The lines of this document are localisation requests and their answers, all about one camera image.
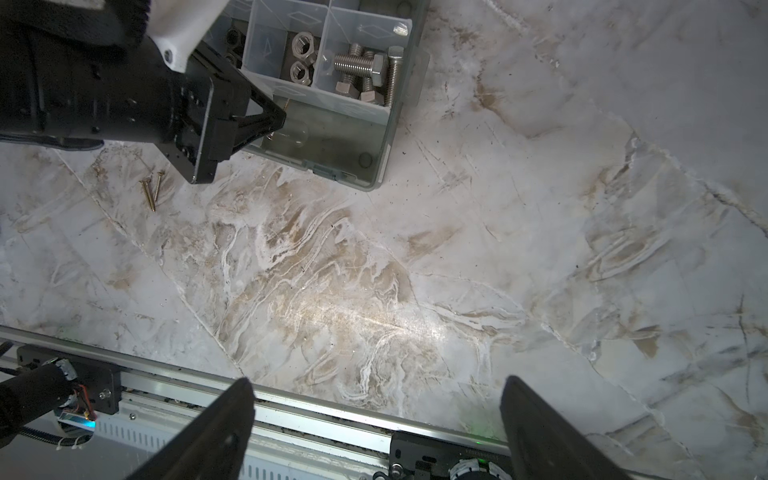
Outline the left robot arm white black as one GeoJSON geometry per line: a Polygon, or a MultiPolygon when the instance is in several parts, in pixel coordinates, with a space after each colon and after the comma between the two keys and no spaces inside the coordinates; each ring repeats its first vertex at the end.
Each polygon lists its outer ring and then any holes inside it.
{"type": "Polygon", "coordinates": [[[204,40],[222,1],[5,1],[1,138],[156,146],[191,184],[280,130],[285,112],[204,40]]]}

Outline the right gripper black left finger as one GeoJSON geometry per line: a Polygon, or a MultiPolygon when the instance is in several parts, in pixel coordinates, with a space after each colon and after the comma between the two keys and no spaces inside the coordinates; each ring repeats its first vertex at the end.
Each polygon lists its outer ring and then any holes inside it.
{"type": "Polygon", "coordinates": [[[237,479],[255,419],[250,381],[236,380],[131,479],[237,479]]]}

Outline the grey plastic compartment organizer box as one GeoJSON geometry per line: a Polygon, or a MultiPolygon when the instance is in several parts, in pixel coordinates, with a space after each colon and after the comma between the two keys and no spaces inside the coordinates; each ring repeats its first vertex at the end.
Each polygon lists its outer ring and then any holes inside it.
{"type": "Polygon", "coordinates": [[[205,42],[286,112],[247,147],[363,191],[383,181],[403,109],[419,100],[427,1],[231,1],[205,42]]]}

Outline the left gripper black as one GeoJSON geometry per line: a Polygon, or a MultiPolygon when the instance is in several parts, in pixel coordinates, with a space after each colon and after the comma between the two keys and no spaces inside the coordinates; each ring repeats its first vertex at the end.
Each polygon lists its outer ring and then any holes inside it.
{"type": "Polygon", "coordinates": [[[190,184],[212,183],[220,163],[285,125],[285,110],[205,42],[180,80],[174,137],[158,148],[190,184]],[[251,102],[262,111],[247,114],[251,102]]]}

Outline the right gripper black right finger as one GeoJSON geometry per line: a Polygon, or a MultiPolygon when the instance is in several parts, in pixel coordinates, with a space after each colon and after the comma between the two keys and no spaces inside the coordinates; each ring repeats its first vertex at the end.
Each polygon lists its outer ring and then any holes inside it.
{"type": "Polygon", "coordinates": [[[518,376],[506,380],[500,413],[515,479],[629,477],[518,376]]]}

